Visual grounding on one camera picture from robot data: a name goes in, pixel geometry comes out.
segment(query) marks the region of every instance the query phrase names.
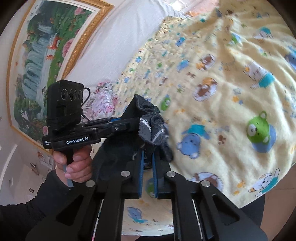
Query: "person's arm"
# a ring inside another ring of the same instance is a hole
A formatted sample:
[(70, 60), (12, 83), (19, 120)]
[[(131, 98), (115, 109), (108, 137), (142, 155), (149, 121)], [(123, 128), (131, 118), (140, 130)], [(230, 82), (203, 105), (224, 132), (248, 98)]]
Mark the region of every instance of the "person's arm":
[(86, 146), (75, 152), (74, 162), (67, 166), (67, 173), (62, 165), (67, 162), (62, 153), (54, 152), (58, 163), (57, 169), (51, 171), (45, 183), (41, 185), (36, 197), (26, 204), (0, 205), (0, 240), (23, 241), (28, 232), (44, 217), (55, 211), (67, 198), (71, 190), (66, 177), (76, 182), (91, 178), (91, 147)]

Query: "wall outlet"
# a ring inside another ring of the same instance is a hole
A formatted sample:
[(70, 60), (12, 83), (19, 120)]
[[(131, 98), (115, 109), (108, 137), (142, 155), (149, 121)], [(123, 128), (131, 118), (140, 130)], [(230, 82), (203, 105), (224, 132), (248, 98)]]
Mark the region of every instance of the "wall outlet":
[(13, 178), (11, 178), (10, 180), (8, 180), (9, 183), (9, 187), (11, 188), (13, 186)]

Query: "black cable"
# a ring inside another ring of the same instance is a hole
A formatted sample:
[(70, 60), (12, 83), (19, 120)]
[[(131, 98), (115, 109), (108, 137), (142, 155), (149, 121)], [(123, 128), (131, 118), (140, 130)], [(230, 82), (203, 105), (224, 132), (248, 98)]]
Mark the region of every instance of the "black cable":
[(89, 91), (89, 95), (88, 95), (88, 97), (86, 98), (86, 100), (82, 103), (82, 105), (84, 105), (84, 104), (87, 102), (87, 100), (89, 99), (89, 97), (91, 96), (91, 90), (90, 90), (89, 88), (84, 87), (83, 89), (84, 89), (84, 90), (88, 90), (88, 91)]
[(88, 122), (91, 122), (91, 120), (88, 119), (87, 116), (85, 116), (84, 114), (82, 114), (81, 116), (83, 116), (83, 118), (85, 118)]

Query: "human hand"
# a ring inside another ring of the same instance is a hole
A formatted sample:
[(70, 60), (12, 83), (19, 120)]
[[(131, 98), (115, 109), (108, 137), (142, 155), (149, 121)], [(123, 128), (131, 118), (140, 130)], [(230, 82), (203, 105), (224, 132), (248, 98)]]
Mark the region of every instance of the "human hand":
[(63, 169), (63, 165), (67, 164), (66, 156), (61, 152), (54, 151), (53, 158), (57, 163), (56, 174), (65, 185), (67, 185), (67, 179), (82, 183), (91, 178), (91, 151), (90, 145), (74, 151), (73, 162), (67, 165), (66, 173)]

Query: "fingernail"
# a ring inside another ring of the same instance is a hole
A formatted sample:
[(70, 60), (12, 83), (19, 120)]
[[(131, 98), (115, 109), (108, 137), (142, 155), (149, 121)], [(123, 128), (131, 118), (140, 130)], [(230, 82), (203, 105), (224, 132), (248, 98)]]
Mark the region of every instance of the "fingernail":
[(66, 177), (67, 179), (70, 179), (70, 178), (71, 178), (71, 175), (70, 175), (69, 173), (65, 173), (65, 177)]
[(68, 173), (73, 172), (73, 169), (71, 167), (67, 167), (66, 170), (67, 170)]
[(81, 156), (77, 155), (77, 156), (73, 156), (73, 161), (81, 161), (82, 158)]

